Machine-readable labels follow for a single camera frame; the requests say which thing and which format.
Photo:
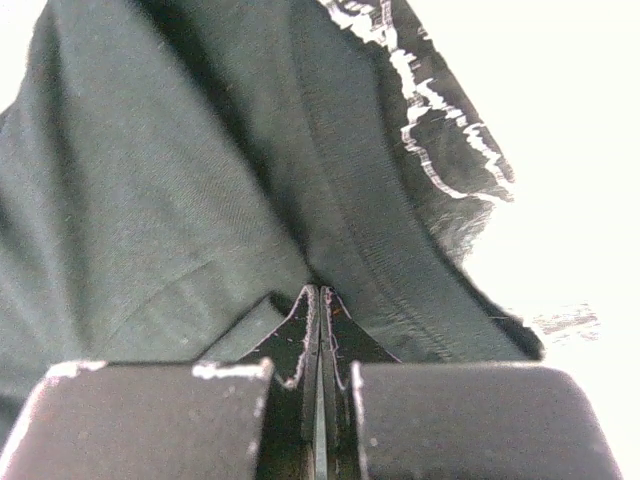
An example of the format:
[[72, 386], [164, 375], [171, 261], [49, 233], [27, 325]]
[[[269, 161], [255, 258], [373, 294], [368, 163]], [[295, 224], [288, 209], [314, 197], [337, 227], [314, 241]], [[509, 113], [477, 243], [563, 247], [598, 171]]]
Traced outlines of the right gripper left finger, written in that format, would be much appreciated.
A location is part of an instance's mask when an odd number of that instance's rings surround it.
[[319, 358], [319, 289], [306, 285], [289, 314], [241, 364], [273, 365], [256, 467], [258, 479], [315, 477], [315, 414]]

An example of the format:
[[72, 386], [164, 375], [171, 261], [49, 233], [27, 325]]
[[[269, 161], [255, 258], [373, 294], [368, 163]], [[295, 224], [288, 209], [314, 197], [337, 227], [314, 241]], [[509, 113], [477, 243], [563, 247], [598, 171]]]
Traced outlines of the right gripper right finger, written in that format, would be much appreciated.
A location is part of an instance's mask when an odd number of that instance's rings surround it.
[[367, 334], [349, 314], [335, 289], [320, 290], [320, 356], [329, 479], [361, 477], [357, 408], [351, 364], [399, 360]]

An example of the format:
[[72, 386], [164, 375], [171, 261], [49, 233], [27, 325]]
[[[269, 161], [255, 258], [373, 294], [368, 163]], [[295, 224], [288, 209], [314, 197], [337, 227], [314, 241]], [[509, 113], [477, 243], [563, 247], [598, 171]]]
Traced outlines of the black polo shirt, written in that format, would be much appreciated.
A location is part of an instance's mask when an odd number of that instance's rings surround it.
[[50, 1], [1, 117], [1, 430], [66, 360], [233, 358], [307, 284], [409, 362], [522, 361], [419, 221], [326, 1]]

